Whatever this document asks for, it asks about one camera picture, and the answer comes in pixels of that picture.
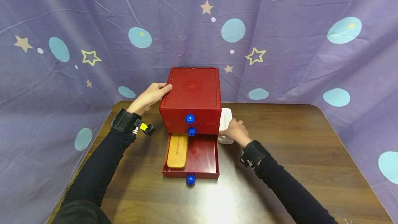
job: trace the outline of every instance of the hand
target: hand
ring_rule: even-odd
[[[152,83],[127,109],[130,113],[142,116],[156,102],[172,90],[172,85],[166,83]]]
[[[232,119],[228,125],[228,129],[220,131],[218,135],[228,137],[238,143],[242,148],[246,147],[252,140],[249,137],[249,132],[247,132],[243,121]]]

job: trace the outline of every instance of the light blue circle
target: light blue circle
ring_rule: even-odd
[[[346,106],[351,100],[349,93],[341,88],[327,91],[324,93],[323,98],[328,104],[336,107]]]
[[[137,48],[148,48],[152,44],[152,37],[143,28],[133,27],[129,30],[129,39]]]
[[[249,92],[249,98],[254,100],[265,99],[268,96],[269,96],[268,91],[262,88],[256,88]]]
[[[230,19],[222,26],[221,35],[228,43],[236,43],[246,32],[245,24],[240,19]]]
[[[67,62],[70,59],[70,54],[68,47],[58,37],[51,37],[49,40],[49,46],[52,54],[55,56],[56,59],[60,60],[61,62]]]
[[[335,23],[328,32],[331,43],[343,44],[354,40],[362,30],[362,22],[356,17],[346,17]]]
[[[387,151],[381,154],[379,169],[390,182],[398,184],[398,152]]]
[[[83,128],[77,133],[75,139],[75,149],[78,151],[82,151],[87,148],[87,146],[91,142],[91,138],[93,137],[93,133],[90,128]]]
[[[128,87],[119,87],[117,90],[126,98],[135,98],[135,93]]]

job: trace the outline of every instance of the purple curtain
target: purple curtain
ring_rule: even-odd
[[[115,103],[218,67],[223,102],[319,107],[398,222],[396,1],[0,0],[2,221],[45,222]]]

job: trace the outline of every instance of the beige star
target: beige star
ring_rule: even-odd
[[[86,82],[87,82],[87,87],[90,87],[90,88],[92,88],[90,80],[89,80],[89,79],[87,79],[87,80],[86,80]]]
[[[18,46],[18,47],[21,47],[21,48],[25,51],[25,53],[27,53],[27,49],[33,48],[33,47],[29,44],[29,42],[28,42],[28,40],[27,40],[27,37],[26,37],[26,38],[20,38],[19,36],[15,36],[15,38],[17,39],[17,42],[14,43],[14,45],[15,45],[15,46]]]
[[[232,68],[233,67],[230,67],[229,65],[227,65],[224,70],[228,73],[228,72],[232,72]]]
[[[208,14],[211,15],[210,10],[213,8],[213,6],[209,5],[209,1],[208,0],[206,0],[206,3],[202,4],[201,7],[203,8],[203,14],[208,13]]]
[[[258,59],[253,60],[252,56],[256,52],[257,54],[260,54]],[[257,50],[256,48],[253,48],[252,53],[249,54],[248,56],[245,56],[246,59],[250,61],[249,65],[252,65],[255,62],[263,62],[263,54],[265,54],[265,50]]]

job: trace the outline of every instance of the red box lid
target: red box lid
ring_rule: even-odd
[[[160,109],[218,109],[221,110],[220,77],[218,69],[172,68],[168,84],[173,85],[160,103]]]

